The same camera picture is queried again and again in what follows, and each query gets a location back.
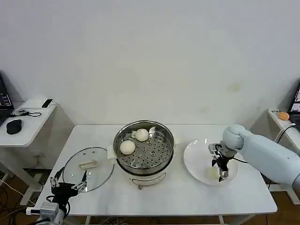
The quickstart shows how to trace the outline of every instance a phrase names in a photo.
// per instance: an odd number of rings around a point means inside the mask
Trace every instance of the white desk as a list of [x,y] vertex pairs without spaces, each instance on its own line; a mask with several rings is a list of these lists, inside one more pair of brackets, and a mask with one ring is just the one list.
[[[289,120],[281,120],[278,117],[278,113],[279,113],[279,110],[277,108],[268,110],[268,114],[273,119],[275,124],[278,126],[279,130],[283,129],[284,127],[286,127],[289,124],[292,124],[292,122],[290,122]],[[300,155],[300,132],[299,132],[299,130],[292,127],[284,133],[284,136],[288,139],[288,141],[295,148],[294,150],[296,151],[296,153],[298,155]],[[286,191],[286,193],[289,195],[292,203],[294,205],[300,205],[300,200],[297,197],[297,195],[295,194],[295,192],[294,192],[294,190],[292,189],[291,186],[271,184],[270,185],[270,191],[271,192]]]
[[[16,108],[15,111],[22,109],[22,104]],[[26,205],[31,195],[35,191],[40,191],[42,185],[38,183],[41,175],[37,175],[35,178],[32,178],[27,174],[16,162],[14,155],[11,153],[10,149],[7,147],[27,147],[29,146],[34,138],[39,133],[42,126],[45,124],[56,105],[52,105],[49,109],[28,109],[29,112],[40,112],[41,116],[31,117],[31,116],[21,116],[21,117],[12,117],[7,118],[3,124],[0,126],[0,162],[12,173],[18,176],[24,183],[26,183],[29,188],[24,195],[24,198],[20,202],[21,205]],[[19,133],[14,135],[9,135],[6,132],[6,125],[10,121],[21,119],[22,120],[22,129]]]
[[[279,110],[277,108],[269,109],[268,114],[270,117],[274,120],[275,124],[279,127],[281,130],[285,126],[291,124],[289,120],[281,120],[278,117]],[[284,134],[289,142],[293,145],[293,147],[298,151],[298,154],[300,154],[300,132],[296,128],[290,128],[288,129]]]
[[[99,146],[106,148],[113,141],[119,125],[75,126],[50,176],[80,150]],[[109,180],[98,189],[80,193],[70,199],[70,215],[85,216],[211,216],[273,213],[277,206],[260,173],[241,163],[239,174],[223,187],[208,186],[190,175],[183,163],[183,151],[188,143],[206,138],[208,142],[221,140],[227,125],[169,125],[175,140],[176,157],[172,169],[160,183],[138,190],[118,165]],[[51,195],[49,180],[39,196],[36,209]]]

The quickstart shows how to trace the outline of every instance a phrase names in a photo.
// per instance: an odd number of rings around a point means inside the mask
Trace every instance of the robotic arm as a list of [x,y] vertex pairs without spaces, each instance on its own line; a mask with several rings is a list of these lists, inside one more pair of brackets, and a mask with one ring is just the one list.
[[300,157],[270,139],[254,135],[241,125],[232,125],[223,132],[220,143],[209,145],[212,166],[220,170],[219,182],[228,177],[227,163],[238,152],[263,175],[278,184],[293,187],[300,196]]
[[72,184],[58,182],[63,170],[64,167],[57,171],[54,177],[50,178],[53,195],[46,198],[47,202],[44,202],[39,210],[32,207],[26,209],[27,215],[40,215],[40,220],[37,221],[38,224],[62,225],[70,211],[69,198],[77,196],[87,187],[87,171],[85,171],[79,184]]

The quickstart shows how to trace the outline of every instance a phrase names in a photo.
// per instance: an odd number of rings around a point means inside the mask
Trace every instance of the cable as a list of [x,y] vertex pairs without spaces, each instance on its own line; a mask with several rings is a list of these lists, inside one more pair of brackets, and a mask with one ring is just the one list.
[[288,127],[287,129],[285,129],[284,132],[283,132],[283,133],[280,135],[280,137],[278,138],[278,140],[277,140],[276,143],[279,143],[279,142],[280,142],[280,139],[282,138],[282,136],[285,134],[285,132],[286,132],[288,129],[294,128],[294,127],[296,127],[296,125],[290,126],[290,127]]
[[8,217],[9,215],[11,215],[11,214],[13,214],[13,213],[16,213],[16,212],[18,212],[18,211],[21,211],[21,210],[22,210],[22,209],[18,209],[18,210],[16,210],[16,211],[13,211],[13,212],[7,214],[5,217],[2,217],[0,220],[3,220],[3,219],[5,219],[6,217]]
[[276,136],[276,138],[274,139],[274,142],[278,143],[277,141],[278,141],[279,136],[281,136],[282,134],[284,134],[288,128],[294,127],[295,125],[296,125],[295,123],[292,123],[292,124],[288,124],[288,125],[286,125],[285,127],[283,127],[283,128],[279,131],[279,133],[278,133],[278,135]]
[[8,203],[8,192],[3,187],[0,186],[0,188],[5,193],[5,196],[6,196],[5,203],[4,204],[0,203],[0,205],[2,206],[2,208],[0,209],[0,212],[2,212],[4,208],[8,209],[8,210],[11,210],[11,208],[6,207],[6,204]]
[[71,206],[70,206],[70,202],[68,201],[67,202],[67,213],[65,214],[64,219],[69,215],[70,210],[71,210]]
[[51,203],[52,201],[50,201],[49,198],[54,198],[54,197],[55,197],[54,195],[49,195],[46,197],[46,200]]
[[31,224],[27,224],[27,225],[35,225],[35,224],[40,224],[42,222],[46,222],[46,221],[50,221],[50,218],[46,218],[46,219],[41,219],[39,221],[33,222]]
[[233,158],[233,159],[235,159],[236,161],[239,161],[239,162],[241,162],[241,163],[247,163],[247,162],[245,162],[245,161],[242,161],[242,160],[240,160],[240,159],[237,159],[237,158]]
[[4,182],[3,180],[0,180],[0,182],[5,183],[10,189],[12,189],[12,190],[18,192],[20,195],[22,195],[22,196],[24,197],[24,195],[23,195],[21,192],[19,192],[19,191],[17,191],[16,189],[12,188],[9,184],[7,184],[6,182]]

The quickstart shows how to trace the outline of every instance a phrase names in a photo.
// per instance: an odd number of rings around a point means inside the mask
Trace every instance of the black mouse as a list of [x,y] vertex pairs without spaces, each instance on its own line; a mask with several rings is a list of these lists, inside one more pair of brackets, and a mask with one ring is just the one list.
[[13,120],[6,125],[6,132],[10,135],[19,133],[22,129],[22,120]]

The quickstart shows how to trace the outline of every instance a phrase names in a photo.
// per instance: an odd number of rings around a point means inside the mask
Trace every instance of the table leg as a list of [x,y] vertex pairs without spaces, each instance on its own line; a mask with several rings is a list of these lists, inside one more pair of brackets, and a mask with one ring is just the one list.
[[241,225],[248,221],[249,219],[253,218],[255,215],[241,215],[241,216],[236,216],[236,218],[230,222],[230,225]]
[[90,225],[90,216],[86,217],[85,225]]
[[27,172],[21,168],[15,159],[15,156],[7,149],[0,149],[0,162],[13,174],[19,177],[25,184],[36,191],[42,189],[42,185],[33,179]]
[[[37,173],[35,176],[34,176],[34,180],[36,181],[39,181],[41,178],[42,178],[42,174],[41,173]],[[27,188],[25,194],[24,194],[24,197],[22,198],[22,200],[20,201],[20,205],[27,205],[29,200],[31,199],[32,195],[34,192],[41,192],[42,189],[40,190],[35,190],[33,189],[32,187],[29,187]]]

